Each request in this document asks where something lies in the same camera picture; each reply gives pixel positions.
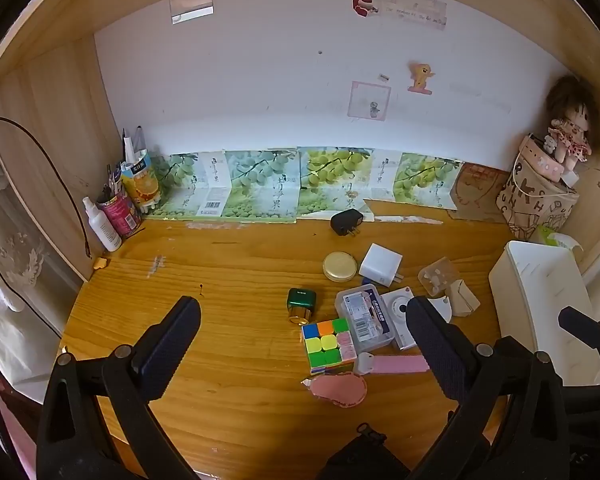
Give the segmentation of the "white plastic storage bin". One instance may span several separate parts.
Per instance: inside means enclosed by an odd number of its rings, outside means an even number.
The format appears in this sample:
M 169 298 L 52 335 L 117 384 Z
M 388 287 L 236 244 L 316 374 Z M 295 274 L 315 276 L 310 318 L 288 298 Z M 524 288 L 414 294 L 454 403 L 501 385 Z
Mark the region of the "white plastic storage bin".
M 559 312 L 573 307 L 593 315 L 572 252 L 511 240 L 489 273 L 501 335 L 532 352 L 544 351 L 566 386 L 600 385 L 600 356 L 558 324 Z

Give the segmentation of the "pink hair roller clip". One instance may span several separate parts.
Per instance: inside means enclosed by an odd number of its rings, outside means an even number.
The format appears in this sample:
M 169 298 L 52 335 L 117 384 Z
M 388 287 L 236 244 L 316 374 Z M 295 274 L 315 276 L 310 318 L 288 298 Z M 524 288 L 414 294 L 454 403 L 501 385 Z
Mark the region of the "pink hair roller clip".
M 375 356 L 361 352 L 354 364 L 355 374 L 404 375 L 426 373 L 429 365 L 423 356 Z

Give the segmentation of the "white instant camera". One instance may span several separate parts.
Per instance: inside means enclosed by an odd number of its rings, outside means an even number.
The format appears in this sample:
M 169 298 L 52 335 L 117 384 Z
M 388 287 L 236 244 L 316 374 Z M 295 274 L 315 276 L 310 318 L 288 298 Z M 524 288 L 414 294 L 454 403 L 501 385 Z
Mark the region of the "white instant camera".
M 399 350 L 407 350 L 416 346 L 416 342 L 406 324 L 406 307 L 413 297 L 414 295 L 409 287 L 396 289 L 381 295 L 396 333 L 394 343 Z

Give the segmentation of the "pink powder puff case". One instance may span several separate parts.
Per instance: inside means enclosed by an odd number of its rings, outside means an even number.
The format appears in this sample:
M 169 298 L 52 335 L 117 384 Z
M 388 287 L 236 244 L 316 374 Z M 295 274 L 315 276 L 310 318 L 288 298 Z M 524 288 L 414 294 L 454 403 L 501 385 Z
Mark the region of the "pink powder puff case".
M 367 394 L 367 385 L 363 377 L 353 373 L 336 375 L 323 374 L 302 380 L 310 393 L 340 408 L 354 408 L 361 404 Z

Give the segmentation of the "clear cotton swab box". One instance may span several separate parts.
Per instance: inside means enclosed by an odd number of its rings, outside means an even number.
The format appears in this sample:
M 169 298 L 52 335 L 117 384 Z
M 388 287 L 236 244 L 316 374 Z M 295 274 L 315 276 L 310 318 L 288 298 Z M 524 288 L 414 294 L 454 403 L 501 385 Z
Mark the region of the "clear cotton swab box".
M 356 352 L 372 353 L 394 341 L 396 330 L 373 284 L 338 292 L 335 307 L 338 316 L 347 320 Z

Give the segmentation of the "multicolour puzzle cube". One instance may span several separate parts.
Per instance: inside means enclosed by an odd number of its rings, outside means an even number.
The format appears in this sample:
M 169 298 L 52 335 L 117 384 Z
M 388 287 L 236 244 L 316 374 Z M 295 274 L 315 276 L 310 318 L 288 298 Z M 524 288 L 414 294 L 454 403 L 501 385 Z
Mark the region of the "multicolour puzzle cube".
M 311 375 L 340 370 L 358 358 L 345 318 L 303 325 L 301 336 Z

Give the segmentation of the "white charger cube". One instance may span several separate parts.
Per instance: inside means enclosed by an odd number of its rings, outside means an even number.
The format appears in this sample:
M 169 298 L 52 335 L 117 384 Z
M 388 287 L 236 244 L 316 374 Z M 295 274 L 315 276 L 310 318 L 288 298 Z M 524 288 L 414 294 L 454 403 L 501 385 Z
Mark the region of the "white charger cube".
M 371 244 L 366 252 L 358 274 L 363 278 L 390 287 L 393 283 L 401 283 L 403 276 L 399 273 L 403 256 L 378 244 Z

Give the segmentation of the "round gold compact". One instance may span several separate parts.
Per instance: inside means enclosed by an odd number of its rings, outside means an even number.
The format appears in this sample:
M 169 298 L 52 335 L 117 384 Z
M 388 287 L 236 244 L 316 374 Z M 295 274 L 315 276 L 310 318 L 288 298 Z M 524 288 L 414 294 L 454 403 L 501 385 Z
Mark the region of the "round gold compact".
M 358 274 L 358 264 L 347 252 L 331 252 L 323 260 L 323 273 L 329 281 L 348 282 Z

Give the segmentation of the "green gold small bottle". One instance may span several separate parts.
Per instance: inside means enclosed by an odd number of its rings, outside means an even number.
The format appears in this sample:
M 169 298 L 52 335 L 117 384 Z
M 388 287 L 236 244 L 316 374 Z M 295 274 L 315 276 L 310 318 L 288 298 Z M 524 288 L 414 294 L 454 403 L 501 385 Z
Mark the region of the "green gold small bottle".
M 288 320 L 299 326 L 310 322 L 316 305 L 316 292 L 304 288 L 291 288 L 287 296 Z

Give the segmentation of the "black power adapter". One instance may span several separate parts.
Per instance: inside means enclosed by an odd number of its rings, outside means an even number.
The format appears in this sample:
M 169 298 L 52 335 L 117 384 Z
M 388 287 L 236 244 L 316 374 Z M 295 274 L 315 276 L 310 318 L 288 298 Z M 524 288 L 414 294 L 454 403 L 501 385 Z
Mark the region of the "black power adapter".
M 338 236 L 348 236 L 358 234 L 358 227 L 363 223 L 363 220 L 362 212 L 356 209 L 348 209 L 334 214 L 330 218 L 329 224 Z

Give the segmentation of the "letter print fabric bag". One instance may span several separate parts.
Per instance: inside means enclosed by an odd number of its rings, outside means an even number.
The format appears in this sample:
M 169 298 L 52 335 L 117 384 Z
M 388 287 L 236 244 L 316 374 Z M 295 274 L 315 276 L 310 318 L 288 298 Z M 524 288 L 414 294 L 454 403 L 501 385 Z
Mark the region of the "letter print fabric bag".
M 538 226 L 559 231 L 580 195 L 562 178 L 557 183 L 537 174 L 518 153 L 496 204 L 518 240 L 529 240 Z

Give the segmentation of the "clear small plastic box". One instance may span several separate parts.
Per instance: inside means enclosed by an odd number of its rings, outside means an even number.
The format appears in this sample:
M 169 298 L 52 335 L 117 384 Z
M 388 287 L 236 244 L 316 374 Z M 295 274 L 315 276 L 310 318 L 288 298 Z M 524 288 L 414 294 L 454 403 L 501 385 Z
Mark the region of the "clear small plastic box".
M 430 297 L 443 295 L 446 289 L 460 279 L 460 272 L 449 258 L 443 257 L 419 271 L 418 280 Z

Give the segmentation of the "brown cardboard piece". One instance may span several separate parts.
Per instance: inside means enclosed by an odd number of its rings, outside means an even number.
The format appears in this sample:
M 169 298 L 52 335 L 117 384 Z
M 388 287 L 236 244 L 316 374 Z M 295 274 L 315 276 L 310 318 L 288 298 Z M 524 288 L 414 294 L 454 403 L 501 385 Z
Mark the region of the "brown cardboard piece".
M 449 210 L 449 216 L 456 220 L 504 223 L 496 199 L 507 179 L 506 171 L 464 162 L 451 191 L 456 209 Z

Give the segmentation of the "yellow pony wall sticker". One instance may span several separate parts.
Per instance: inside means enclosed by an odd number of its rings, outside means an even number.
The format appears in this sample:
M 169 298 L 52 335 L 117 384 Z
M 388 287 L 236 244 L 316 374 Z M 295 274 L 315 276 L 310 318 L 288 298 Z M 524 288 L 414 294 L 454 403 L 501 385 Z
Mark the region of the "yellow pony wall sticker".
M 431 96 L 432 91 L 427 88 L 428 80 L 434 76 L 431 66 L 427 63 L 411 63 L 411 85 L 407 88 L 409 92 Z

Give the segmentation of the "pink square wall sticker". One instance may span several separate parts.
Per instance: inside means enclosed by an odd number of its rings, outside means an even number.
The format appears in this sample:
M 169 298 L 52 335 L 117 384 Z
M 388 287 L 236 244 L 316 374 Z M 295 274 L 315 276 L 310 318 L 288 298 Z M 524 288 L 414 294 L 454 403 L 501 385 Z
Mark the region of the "pink square wall sticker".
M 351 118 L 384 122 L 387 116 L 391 88 L 384 84 L 353 81 L 348 106 Z

